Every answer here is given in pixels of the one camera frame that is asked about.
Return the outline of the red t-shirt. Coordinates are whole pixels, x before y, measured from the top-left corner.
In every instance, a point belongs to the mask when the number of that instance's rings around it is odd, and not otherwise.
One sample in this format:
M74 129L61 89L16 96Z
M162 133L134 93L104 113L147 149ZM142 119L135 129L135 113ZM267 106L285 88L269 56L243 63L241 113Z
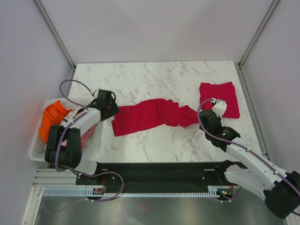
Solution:
M201 83L199 87L200 103L206 99L215 98L226 102L227 109L223 115L225 118L239 119L240 110L235 86L232 82L222 84Z
M121 106L120 112L114 116L112 128L115 136L123 136L161 125L186 128L197 123L197 112L189 106L156 98Z

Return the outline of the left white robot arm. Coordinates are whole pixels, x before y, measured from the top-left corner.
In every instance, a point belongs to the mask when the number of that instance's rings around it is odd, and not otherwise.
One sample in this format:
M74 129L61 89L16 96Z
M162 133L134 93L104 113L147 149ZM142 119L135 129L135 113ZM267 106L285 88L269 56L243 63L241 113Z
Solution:
M96 90L92 100L77 103L59 125L50 128L45 148L45 161L55 166L59 172L74 170L86 174L92 184L99 184L103 173L97 169L97 162L83 157L84 141L93 135L100 122L120 112L116 95L109 90Z

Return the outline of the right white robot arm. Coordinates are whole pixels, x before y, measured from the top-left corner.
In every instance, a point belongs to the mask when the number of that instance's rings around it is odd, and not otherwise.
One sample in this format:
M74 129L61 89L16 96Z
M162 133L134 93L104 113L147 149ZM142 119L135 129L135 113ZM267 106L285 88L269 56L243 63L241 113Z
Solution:
M261 198L269 211L280 219L290 214L299 215L296 212L300 206L300 174L297 171L288 172L256 154L237 131L221 124L221 118L212 109L199 110L197 116L200 129L212 145L247 168L244 171L228 163L227 168L215 172L217 183L231 182L241 186Z

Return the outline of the white printed t-shirt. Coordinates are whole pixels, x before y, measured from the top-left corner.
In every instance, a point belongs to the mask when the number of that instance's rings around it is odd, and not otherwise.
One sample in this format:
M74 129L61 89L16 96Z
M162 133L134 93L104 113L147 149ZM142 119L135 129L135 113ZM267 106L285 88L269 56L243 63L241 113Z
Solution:
M65 118L61 121L60 125L66 126L68 123L72 122L79 114L84 111L84 108L77 107L71 110Z

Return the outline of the folded red t-shirt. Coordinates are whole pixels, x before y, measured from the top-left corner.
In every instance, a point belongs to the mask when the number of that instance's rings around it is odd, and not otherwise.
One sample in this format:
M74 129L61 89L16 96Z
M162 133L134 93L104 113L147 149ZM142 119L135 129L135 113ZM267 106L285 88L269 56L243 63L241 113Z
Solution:
M222 84L201 83L199 87L200 103L206 99L215 98L226 102L227 109L223 115L225 118L239 119L240 110L235 86L232 82Z

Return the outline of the pink t-shirt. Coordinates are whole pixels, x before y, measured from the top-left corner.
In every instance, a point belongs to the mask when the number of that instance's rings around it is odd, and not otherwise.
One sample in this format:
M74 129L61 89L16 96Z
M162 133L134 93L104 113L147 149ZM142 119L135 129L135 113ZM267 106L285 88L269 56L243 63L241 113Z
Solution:
M98 124L94 124L87 131L81 134L79 128L71 127L66 129L60 148L69 148L71 150L82 150L86 147L88 140L94 134Z

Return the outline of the orange t-shirt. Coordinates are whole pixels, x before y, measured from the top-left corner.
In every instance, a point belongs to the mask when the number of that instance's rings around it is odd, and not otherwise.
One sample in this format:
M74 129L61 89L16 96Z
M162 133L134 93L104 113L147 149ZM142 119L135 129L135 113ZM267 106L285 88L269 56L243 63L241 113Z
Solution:
M43 143L48 141L50 128L53 125L59 125L70 112L71 110L66 109L59 100L44 109L38 130Z

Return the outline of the white plastic laundry basket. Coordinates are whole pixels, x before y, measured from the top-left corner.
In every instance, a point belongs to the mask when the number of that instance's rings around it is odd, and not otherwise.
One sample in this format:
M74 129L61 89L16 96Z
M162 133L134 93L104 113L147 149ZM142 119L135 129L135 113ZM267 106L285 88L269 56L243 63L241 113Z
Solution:
M76 105L70 103L67 99L58 98L58 99L51 99L48 102L46 102L45 108L48 107L49 105L53 104L57 100L59 100L61 102L61 104L68 110L72 110L74 107L76 107ZM81 102L85 103L86 100L91 100L91 99L88 99L88 98L73 98L71 100L73 100L77 103L81 103ZM33 138L31 146L30 146L29 157L33 161L44 162L45 161L45 148L46 148L47 143L43 143L40 139L40 136L39 136L38 130L39 130L39 127L41 125L41 120L42 120L42 116L41 116L39 125L36 128L35 136Z

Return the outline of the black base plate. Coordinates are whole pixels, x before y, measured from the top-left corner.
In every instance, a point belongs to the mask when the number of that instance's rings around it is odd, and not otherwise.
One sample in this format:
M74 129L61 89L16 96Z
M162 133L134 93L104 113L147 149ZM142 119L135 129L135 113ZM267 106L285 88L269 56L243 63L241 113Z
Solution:
M104 185L109 192L204 192L209 186L231 186L224 175L233 162L99 163L99 177L78 176L77 185Z

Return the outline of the left aluminium frame post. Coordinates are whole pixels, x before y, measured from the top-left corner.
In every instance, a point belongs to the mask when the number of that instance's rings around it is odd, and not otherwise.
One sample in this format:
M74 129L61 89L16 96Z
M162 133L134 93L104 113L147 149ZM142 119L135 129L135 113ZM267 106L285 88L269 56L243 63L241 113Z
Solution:
M76 64L74 63L71 55L69 54L65 44L63 43L63 40L61 39L54 23L52 22L46 8L44 7L41 0L33 0L32 1L34 5L36 6L37 10L41 14L44 22L46 23L52 37L54 38L55 42L57 43L59 49L61 50L61 53L63 54L64 58L68 62L68 65L71 67L72 71L74 72L76 69Z

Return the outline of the aluminium frame post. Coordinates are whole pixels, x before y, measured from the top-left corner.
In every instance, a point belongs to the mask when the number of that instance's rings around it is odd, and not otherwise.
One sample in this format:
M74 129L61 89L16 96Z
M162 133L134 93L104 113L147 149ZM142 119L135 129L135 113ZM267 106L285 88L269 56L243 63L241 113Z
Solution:
M54 38L55 42L57 43L59 49L61 50L61 53L63 54L64 58L68 62L68 65L71 67L72 71L74 72L76 69L76 64L74 63L71 55L69 54L65 44L63 43L63 40L61 39L54 23L52 22L46 8L44 7L41 0L33 0L32 1L34 5L36 6L37 10L41 14L44 22L46 23L52 37Z
M262 33L264 32L265 28L267 27L269 21L271 20L273 14L275 13L280 3L281 0L273 0L271 2L253 37L251 38L251 41L249 42L246 50L244 51L240 61L237 63L238 69L241 70L244 64L246 63L246 60L248 59L250 53L252 52L253 48L255 47L256 43L258 42L259 38L261 37Z

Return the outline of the right aluminium frame post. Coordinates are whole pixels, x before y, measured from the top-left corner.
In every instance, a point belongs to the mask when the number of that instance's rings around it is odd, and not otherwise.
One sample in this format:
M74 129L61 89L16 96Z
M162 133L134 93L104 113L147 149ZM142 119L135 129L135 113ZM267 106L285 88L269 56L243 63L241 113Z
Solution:
M238 69L241 70L244 64L246 63L246 60L248 59L250 53L252 52L253 48L255 47L256 43L258 42L259 38L261 37L262 33L264 32L265 28L267 27L269 21L271 20L273 14L275 13L280 3L281 0L273 0L271 2L253 37L251 38L251 41L249 42L246 50L244 51L240 61L237 63Z

